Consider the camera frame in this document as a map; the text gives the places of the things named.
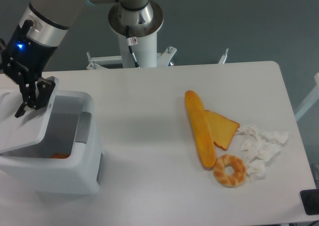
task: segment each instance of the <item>blue led light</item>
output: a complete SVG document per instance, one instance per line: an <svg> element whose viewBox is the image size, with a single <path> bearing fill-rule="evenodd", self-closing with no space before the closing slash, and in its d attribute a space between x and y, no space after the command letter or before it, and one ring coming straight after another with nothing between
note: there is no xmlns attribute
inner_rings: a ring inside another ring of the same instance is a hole
<svg viewBox="0 0 319 226"><path fill-rule="evenodd" d="M17 46L20 50L22 50L22 49L24 48L24 44L19 43L19 42L16 44L16 46Z"/></svg>

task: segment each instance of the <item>metal bracket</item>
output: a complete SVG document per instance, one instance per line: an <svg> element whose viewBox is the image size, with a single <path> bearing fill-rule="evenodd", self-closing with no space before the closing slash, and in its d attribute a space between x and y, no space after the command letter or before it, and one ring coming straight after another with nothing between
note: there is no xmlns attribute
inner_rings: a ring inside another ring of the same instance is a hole
<svg viewBox="0 0 319 226"><path fill-rule="evenodd" d="M157 54L157 66L173 66L172 58L177 52L177 49L174 47L168 47L164 53ZM111 57L97 57L91 58L90 53L86 53L88 56L89 65L86 67L87 70L100 70L107 69L102 67L101 65L111 65L111 64L121 64L122 57L121 56L111 56Z"/></svg>
<svg viewBox="0 0 319 226"><path fill-rule="evenodd" d="M319 100L319 73L315 75L316 86L296 108L295 118L298 121Z"/></svg>
<svg viewBox="0 0 319 226"><path fill-rule="evenodd" d="M220 60L219 60L219 62L218 62L218 64L224 64L225 62L226 62L226 59L227 59L227 57L228 57L228 50L229 50L229 48L226 48L226 51L225 51L225 53L221 56L221 58L220 58Z"/></svg>

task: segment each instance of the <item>black cable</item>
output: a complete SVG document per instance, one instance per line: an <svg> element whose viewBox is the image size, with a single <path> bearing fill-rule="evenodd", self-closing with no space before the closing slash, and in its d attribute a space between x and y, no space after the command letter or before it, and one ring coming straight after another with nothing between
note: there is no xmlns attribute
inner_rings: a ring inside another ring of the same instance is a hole
<svg viewBox="0 0 319 226"><path fill-rule="evenodd" d="M126 25L126 39L128 39L128 38L130 38L130 27L128 25ZM135 57L135 54L134 54L134 52L132 50L132 46L130 46L130 45L128 45L128 46L129 46L129 51L130 51L130 53L132 55L135 67L136 68L140 68L140 65L138 64L138 61L137 61L137 59Z"/></svg>
<svg viewBox="0 0 319 226"><path fill-rule="evenodd" d="M319 220L316 220L316 221L313 221L311 224L309 224L308 226L313 226L313 225L315 225L316 223L318 223L319 222Z"/></svg>

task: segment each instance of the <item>black object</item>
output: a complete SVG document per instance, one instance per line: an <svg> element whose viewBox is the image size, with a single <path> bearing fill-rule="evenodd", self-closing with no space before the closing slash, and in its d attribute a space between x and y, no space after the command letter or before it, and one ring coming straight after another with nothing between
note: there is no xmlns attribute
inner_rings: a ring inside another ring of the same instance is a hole
<svg viewBox="0 0 319 226"><path fill-rule="evenodd" d="M307 215L319 215L319 189L300 191Z"/></svg>
<svg viewBox="0 0 319 226"><path fill-rule="evenodd" d="M129 8L125 5L123 5L122 3L121 3L121 6L128 11L140 11L140 10L144 9L146 6L148 6L149 3L150 3L150 1L148 1L145 5L143 5L142 7L139 7L139 8Z"/></svg>
<svg viewBox="0 0 319 226"><path fill-rule="evenodd" d="M22 93L23 103L15 117L24 115L25 107L36 110L45 107L55 87L53 81L42 79L42 71L57 47L45 46L28 38L32 26L33 21L26 20L22 28L17 26L7 46L3 41L0 44L1 48L3 44L5 47L0 52L3 72L19 85Z"/></svg>

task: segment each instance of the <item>bread slice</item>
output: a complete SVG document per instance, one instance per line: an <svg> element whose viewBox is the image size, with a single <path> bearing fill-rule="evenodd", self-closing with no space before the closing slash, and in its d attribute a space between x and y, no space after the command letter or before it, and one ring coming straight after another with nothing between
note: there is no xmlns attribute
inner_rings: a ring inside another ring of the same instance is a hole
<svg viewBox="0 0 319 226"><path fill-rule="evenodd" d="M214 144L223 150L227 150L236 130L240 124L226 117L206 110L206 116L210 127Z"/></svg>

